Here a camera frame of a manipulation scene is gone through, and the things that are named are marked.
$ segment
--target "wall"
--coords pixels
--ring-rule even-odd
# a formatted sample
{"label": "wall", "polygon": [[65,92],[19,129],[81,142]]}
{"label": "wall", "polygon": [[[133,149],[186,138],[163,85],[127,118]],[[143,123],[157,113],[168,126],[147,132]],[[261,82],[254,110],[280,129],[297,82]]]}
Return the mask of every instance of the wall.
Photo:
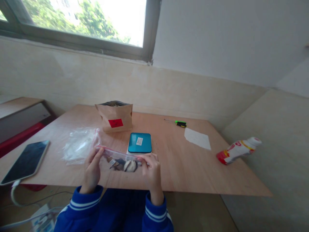
{"label": "wall", "polygon": [[209,120],[218,130],[266,89],[207,76],[0,38],[0,93],[43,98],[61,115],[119,100],[134,111]]}
{"label": "wall", "polygon": [[162,1],[154,66],[273,87],[305,60],[309,1]]}
{"label": "wall", "polygon": [[309,231],[308,118],[308,98],[269,90],[222,131],[228,142],[262,140],[244,161],[274,195],[222,196],[240,232]]}
{"label": "wall", "polygon": [[309,98],[309,58],[280,80],[276,87]]}

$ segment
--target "charging cable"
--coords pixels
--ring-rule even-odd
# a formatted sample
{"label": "charging cable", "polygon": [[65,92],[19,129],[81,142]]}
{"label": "charging cable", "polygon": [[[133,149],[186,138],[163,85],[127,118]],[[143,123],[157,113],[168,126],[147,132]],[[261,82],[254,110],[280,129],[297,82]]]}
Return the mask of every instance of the charging cable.
{"label": "charging cable", "polygon": [[15,223],[12,223],[12,224],[8,224],[8,225],[5,225],[5,226],[2,226],[2,227],[0,227],[0,231],[9,229],[9,228],[12,228],[12,227],[15,227],[15,226],[20,226],[20,225],[22,225],[24,223],[27,223],[28,221],[31,221],[31,220],[33,220],[35,218],[38,218],[38,217],[41,217],[41,216],[45,216],[45,215],[50,214],[50,213],[59,213],[61,211],[61,209],[63,209],[63,207],[54,207],[54,208],[46,211],[45,213],[41,213],[41,214],[36,215],[34,217],[28,218],[28,219],[26,219],[24,221],[15,222]]}
{"label": "charging cable", "polygon": [[40,199],[40,200],[35,201],[35,202],[33,202],[33,203],[29,203],[29,204],[19,204],[19,203],[16,201],[15,197],[14,197],[14,191],[15,191],[16,187],[19,185],[19,183],[20,183],[20,180],[17,180],[17,181],[15,181],[14,184],[12,185],[11,199],[12,199],[12,202],[13,202],[14,204],[4,206],[4,207],[0,208],[0,210],[5,209],[5,208],[7,208],[7,207],[11,207],[11,206],[25,207],[25,206],[30,206],[30,205],[35,205],[35,206],[38,206],[39,208],[41,208],[41,206],[40,206],[39,204],[37,204],[37,203],[40,202],[40,201],[43,201],[43,200],[45,200],[45,199],[47,199],[47,198],[49,198],[49,197],[53,197],[53,196],[58,195],[58,194],[61,194],[61,193],[73,194],[73,193],[68,192],[68,191],[63,191],[63,192],[55,193],[55,194],[52,194],[52,195],[50,195],[50,196],[44,197],[43,199]]}

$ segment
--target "hand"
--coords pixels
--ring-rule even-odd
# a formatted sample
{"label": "hand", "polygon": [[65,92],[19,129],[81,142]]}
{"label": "hand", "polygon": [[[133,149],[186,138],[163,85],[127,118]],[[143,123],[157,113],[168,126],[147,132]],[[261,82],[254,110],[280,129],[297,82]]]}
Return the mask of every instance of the hand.
{"label": "hand", "polygon": [[99,183],[101,177],[100,159],[103,155],[104,148],[100,148],[98,152],[94,148],[84,163],[85,175],[84,181],[80,189],[81,194],[91,194]]}
{"label": "hand", "polygon": [[161,169],[158,156],[148,153],[137,155],[137,157],[142,163],[143,177],[150,191],[151,203],[155,206],[162,205],[164,194],[161,187]]}

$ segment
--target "blue case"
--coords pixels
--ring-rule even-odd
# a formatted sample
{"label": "blue case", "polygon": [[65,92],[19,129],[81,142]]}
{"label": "blue case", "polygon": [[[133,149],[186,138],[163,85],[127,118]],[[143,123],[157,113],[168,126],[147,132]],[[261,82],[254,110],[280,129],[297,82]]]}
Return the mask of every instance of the blue case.
{"label": "blue case", "polygon": [[148,133],[131,133],[128,151],[132,153],[150,153],[151,136]]}

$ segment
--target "tree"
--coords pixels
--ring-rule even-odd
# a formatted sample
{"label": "tree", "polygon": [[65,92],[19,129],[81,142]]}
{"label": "tree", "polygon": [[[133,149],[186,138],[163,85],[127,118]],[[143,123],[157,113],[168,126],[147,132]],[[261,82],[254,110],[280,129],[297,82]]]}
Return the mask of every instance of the tree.
{"label": "tree", "polygon": [[50,0],[23,0],[33,22],[39,26],[65,32],[88,35],[100,39],[108,39],[129,43],[130,38],[120,38],[112,23],[106,19],[100,4],[94,4],[90,0],[83,0],[80,3],[81,12],[77,13],[80,23],[74,25],[65,18],[59,9],[55,10]]}

